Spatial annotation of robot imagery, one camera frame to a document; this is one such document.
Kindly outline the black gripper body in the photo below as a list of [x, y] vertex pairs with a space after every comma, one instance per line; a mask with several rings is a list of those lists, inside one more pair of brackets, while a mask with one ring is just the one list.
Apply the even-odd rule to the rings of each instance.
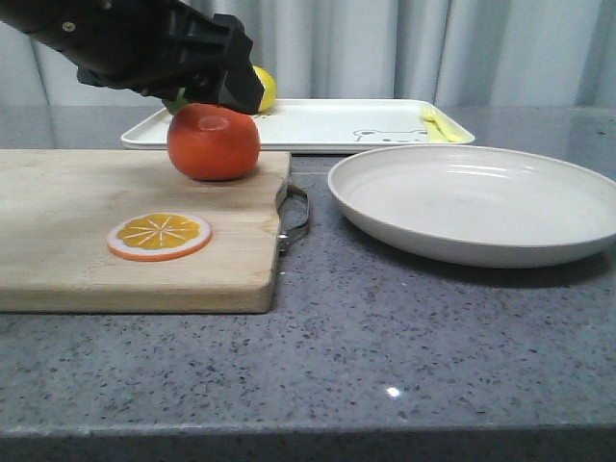
[[95, 60], [78, 64], [79, 82], [258, 112], [264, 86], [236, 16], [207, 16], [181, 1], [96, 1], [88, 16], [85, 48]]

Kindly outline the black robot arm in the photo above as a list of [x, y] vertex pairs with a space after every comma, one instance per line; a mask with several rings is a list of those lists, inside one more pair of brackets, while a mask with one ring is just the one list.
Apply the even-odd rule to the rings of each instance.
[[4, 1], [1, 20], [76, 64], [82, 84], [259, 111], [253, 42], [234, 15], [181, 1]]

